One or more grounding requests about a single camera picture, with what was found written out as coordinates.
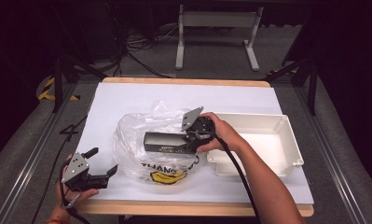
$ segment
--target plastic bag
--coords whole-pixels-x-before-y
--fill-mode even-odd
[[[114,134],[114,158],[127,176],[161,184],[174,184],[195,170],[200,158],[195,154],[145,151],[146,132],[182,133],[183,115],[189,109],[168,109],[160,102],[149,114],[128,114]]]

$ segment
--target human arm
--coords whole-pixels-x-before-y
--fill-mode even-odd
[[[218,137],[222,138],[228,148],[236,152],[240,158],[263,223],[304,223],[287,187],[255,153],[253,147],[214,113],[205,113],[202,116],[214,122]],[[209,144],[200,146],[197,151],[204,152],[212,149],[223,149],[223,147],[214,139]]]

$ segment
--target dark background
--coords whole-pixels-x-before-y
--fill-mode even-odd
[[[74,5],[59,1],[0,1],[0,151],[38,105],[36,88],[60,53],[84,63],[120,57],[118,41],[128,26],[154,36],[160,25],[177,21],[178,6],[125,6],[119,12],[127,23],[114,25],[105,4],[88,3],[75,10]],[[309,7],[265,7],[260,24],[303,24],[310,13]],[[372,177],[372,1],[344,1],[319,15],[309,18],[309,30],[298,36],[288,59],[315,59]],[[123,33],[116,34],[118,27]]]

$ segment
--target wooden table edge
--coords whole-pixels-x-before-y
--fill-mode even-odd
[[[303,217],[314,213],[312,204],[297,204]],[[206,217],[253,217],[255,212],[250,203],[189,203],[152,202],[122,200],[86,200],[79,213],[134,215],[134,216],[206,216]]]
[[[210,86],[244,86],[270,87],[266,81],[223,80],[223,79],[188,79],[188,78],[153,78],[153,77],[107,77],[104,83],[143,83],[143,84],[183,84]]]

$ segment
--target tabletop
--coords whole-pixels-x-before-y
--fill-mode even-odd
[[[205,111],[213,112],[282,113],[274,89],[266,82],[107,78],[98,86],[77,147],[79,152],[92,146],[100,149],[95,158],[89,160],[91,172],[106,172],[113,165],[113,134],[117,122],[130,112],[148,112],[152,101],[157,99],[164,100],[168,105],[190,108],[204,105]],[[187,178],[172,186],[159,186],[117,172],[109,180],[108,189],[102,189],[99,195],[87,200],[79,212],[167,216],[254,215],[238,177],[216,176],[211,167],[202,166]],[[302,168],[295,169],[282,181],[295,198],[301,215],[310,217],[313,214],[313,199]]]

